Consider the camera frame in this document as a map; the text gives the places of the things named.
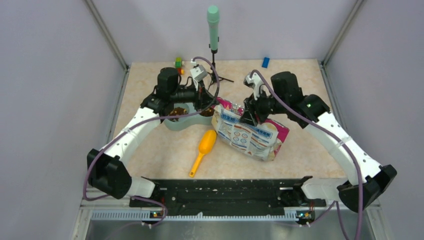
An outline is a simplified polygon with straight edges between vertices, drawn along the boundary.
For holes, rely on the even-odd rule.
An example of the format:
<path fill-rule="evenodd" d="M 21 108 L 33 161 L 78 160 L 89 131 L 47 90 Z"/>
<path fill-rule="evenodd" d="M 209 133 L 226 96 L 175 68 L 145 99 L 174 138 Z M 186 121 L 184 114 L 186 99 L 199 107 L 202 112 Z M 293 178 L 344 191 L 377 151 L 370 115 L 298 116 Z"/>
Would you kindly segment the cat food bag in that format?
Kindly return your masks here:
<path fill-rule="evenodd" d="M 218 137 L 254 159 L 273 161 L 289 135 L 289 128 L 272 119 L 257 126 L 241 123 L 242 106 L 220 97 L 217 102 L 211 124 Z"/>

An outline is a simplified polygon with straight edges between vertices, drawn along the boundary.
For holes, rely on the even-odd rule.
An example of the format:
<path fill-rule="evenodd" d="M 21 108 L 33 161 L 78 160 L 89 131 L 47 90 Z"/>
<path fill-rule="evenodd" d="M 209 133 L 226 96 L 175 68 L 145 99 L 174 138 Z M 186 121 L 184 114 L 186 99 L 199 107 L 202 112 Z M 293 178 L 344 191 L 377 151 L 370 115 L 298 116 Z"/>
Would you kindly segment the yellow plastic scoop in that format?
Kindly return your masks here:
<path fill-rule="evenodd" d="M 216 142 L 217 139 L 217 133 L 215 130 L 208 130 L 204 133 L 201 141 L 198 145 L 198 155 L 196 157 L 196 160 L 194 161 L 192 168 L 189 172 L 189 177 L 193 178 L 203 160 L 203 157 L 207 154 L 209 154 Z"/>

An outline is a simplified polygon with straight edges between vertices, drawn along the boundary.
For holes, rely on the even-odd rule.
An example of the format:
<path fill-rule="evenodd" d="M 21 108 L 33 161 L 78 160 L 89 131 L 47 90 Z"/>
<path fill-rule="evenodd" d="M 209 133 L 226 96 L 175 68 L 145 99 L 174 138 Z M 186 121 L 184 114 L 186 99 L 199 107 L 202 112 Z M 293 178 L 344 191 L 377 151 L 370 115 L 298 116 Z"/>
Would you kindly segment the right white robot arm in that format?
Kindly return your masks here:
<path fill-rule="evenodd" d="M 331 200 L 358 213 L 382 195 L 394 180 L 396 169 L 370 157 L 319 96 L 303 94 L 295 74 L 283 71 L 266 81 L 258 70 L 253 70 L 243 83 L 253 92 L 244 100 L 242 123 L 258 126 L 270 115 L 285 114 L 312 135 L 346 175 L 345 178 L 305 177 L 293 192 L 297 205 L 307 206 L 315 199 Z"/>

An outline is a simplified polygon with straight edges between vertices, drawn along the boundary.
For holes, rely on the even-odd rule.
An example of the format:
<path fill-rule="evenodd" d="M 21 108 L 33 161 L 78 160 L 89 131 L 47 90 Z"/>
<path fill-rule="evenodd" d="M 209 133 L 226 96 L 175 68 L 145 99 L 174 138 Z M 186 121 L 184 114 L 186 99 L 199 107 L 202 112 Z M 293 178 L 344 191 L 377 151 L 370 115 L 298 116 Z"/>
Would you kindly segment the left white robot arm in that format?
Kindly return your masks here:
<path fill-rule="evenodd" d="M 160 193 L 155 183 L 145 177 L 133 177 L 127 166 L 146 136 L 164 120 L 173 119 L 175 104 L 191 104 L 193 113 L 178 116 L 178 121 L 195 117 L 216 105 L 217 93 L 208 92 L 203 79 L 208 72 L 202 65 L 190 69 L 191 84 L 182 85 L 181 75 L 174 67 L 164 67 L 157 76 L 153 91 L 142 101 L 131 121 L 101 149 L 92 149 L 87 154 L 87 175 L 83 186 L 83 197 L 90 201 L 87 186 L 92 186 L 110 196 L 121 199 L 125 196 L 141 197 L 149 207 L 160 202 Z"/>

